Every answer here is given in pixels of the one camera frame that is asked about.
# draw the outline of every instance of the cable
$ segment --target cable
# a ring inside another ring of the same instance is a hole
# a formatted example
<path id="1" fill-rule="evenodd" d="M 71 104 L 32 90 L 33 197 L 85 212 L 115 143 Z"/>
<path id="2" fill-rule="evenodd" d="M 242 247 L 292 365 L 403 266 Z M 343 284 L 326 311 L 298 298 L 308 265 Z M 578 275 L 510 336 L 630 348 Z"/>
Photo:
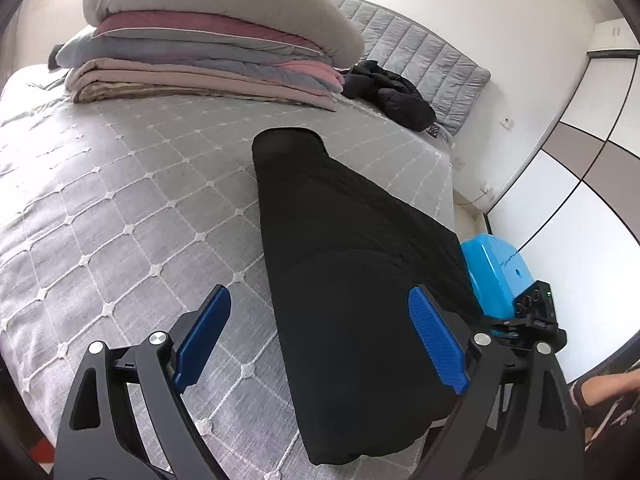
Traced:
<path id="1" fill-rule="evenodd" d="M 456 204 L 455 202 L 453 203 L 453 205 L 469 205 L 469 204 L 473 204 L 474 202 L 477 202 L 478 200 L 480 200 L 481 198 L 484 198 L 487 195 L 487 193 L 482 192 L 482 195 L 480 195 L 478 198 L 476 198 L 475 200 L 472 200 L 471 202 L 463 202 L 462 204 Z"/>

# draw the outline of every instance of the metal screw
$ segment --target metal screw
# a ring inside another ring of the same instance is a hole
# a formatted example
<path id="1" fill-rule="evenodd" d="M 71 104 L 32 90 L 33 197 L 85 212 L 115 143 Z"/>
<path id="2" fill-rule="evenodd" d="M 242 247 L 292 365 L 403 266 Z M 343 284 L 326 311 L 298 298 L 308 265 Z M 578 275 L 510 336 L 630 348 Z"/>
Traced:
<path id="1" fill-rule="evenodd" d="M 152 335 L 149 336 L 149 342 L 152 345 L 161 345 L 166 341 L 166 334 L 164 332 L 153 332 Z"/>
<path id="2" fill-rule="evenodd" d="M 551 354 L 551 346 L 549 346 L 545 342 L 538 343 L 536 345 L 536 350 L 538 350 L 538 352 L 540 352 L 541 354 L 544 354 L 544 355 Z"/>
<path id="3" fill-rule="evenodd" d="M 487 346 L 491 342 L 491 336 L 488 336 L 484 332 L 478 332 L 474 336 L 474 341 L 480 346 Z"/>
<path id="4" fill-rule="evenodd" d="M 89 345 L 89 354 L 99 354 L 103 348 L 104 345 L 100 341 L 94 341 Z"/>

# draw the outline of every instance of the floor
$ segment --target floor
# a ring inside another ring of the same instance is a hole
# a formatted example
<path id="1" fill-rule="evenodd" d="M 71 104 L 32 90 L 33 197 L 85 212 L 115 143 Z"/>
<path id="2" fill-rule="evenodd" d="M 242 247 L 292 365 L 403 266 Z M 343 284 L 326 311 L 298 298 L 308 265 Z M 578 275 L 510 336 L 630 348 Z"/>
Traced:
<path id="1" fill-rule="evenodd" d="M 476 231 L 476 221 L 473 217 L 459 205 L 453 206 L 453 211 L 456 223 L 456 234 L 458 235 L 460 243 L 474 238 L 478 232 Z"/>

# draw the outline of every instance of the black jacket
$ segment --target black jacket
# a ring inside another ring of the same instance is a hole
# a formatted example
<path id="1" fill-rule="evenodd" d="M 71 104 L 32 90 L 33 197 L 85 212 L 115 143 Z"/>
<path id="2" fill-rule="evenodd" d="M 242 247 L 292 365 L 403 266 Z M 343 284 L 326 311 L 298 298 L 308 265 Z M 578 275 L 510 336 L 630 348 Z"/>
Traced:
<path id="1" fill-rule="evenodd" d="M 372 59 L 358 63 L 344 75 L 342 95 L 362 97 L 396 123 L 421 132 L 436 120 L 436 113 L 418 89 L 401 75 L 378 66 Z"/>

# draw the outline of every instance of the wall socket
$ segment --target wall socket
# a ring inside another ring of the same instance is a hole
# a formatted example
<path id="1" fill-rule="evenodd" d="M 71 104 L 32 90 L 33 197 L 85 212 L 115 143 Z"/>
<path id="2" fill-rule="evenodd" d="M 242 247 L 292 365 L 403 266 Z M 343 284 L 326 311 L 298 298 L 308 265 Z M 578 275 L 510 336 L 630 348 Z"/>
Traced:
<path id="1" fill-rule="evenodd" d="M 505 114 L 500 119 L 500 124 L 507 130 L 511 130 L 513 128 L 513 125 L 515 124 L 515 121 Z"/>
<path id="2" fill-rule="evenodd" d="M 482 186 L 480 186 L 480 191 L 482 191 L 484 193 L 484 196 L 489 200 L 495 196 L 494 187 L 491 186 L 491 184 L 489 184 L 488 182 L 484 182 Z"/>
<path id="3" fill-rule="evenodd" d="M 457 156 L 456 158 L 453 159 L 453 162 L 451 163 L 451 165 L 453 166 L 454 170 L 461 171 L 462 168 L 466 166 L 466 162 Z"/>

